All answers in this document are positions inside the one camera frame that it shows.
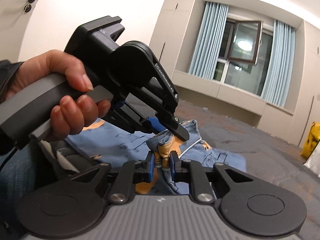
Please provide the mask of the black sleeved left forearm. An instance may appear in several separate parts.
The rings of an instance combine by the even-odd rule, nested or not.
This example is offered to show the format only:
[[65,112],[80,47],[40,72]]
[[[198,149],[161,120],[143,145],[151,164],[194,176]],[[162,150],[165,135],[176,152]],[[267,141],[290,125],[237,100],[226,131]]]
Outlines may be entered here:
[[0,62],[0,96],[1,102],[4,101],[7,93],[7,86],[10,80],[14,77],[19,67],[23,62],[11,63],[9,60],[2,60]]

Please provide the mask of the person's left hand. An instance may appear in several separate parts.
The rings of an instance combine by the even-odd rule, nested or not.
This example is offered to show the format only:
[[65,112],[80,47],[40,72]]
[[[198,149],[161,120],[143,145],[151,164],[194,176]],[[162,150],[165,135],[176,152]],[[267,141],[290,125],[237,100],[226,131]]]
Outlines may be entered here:
[[97,117],[111,112],[108,98],[94,101],[87,93],[96,83],[108,85],[108,57],[79,59],[51,50],[22,63],[1,102],[1,143],[9,148],[50,120],[54,138],[79,133]]

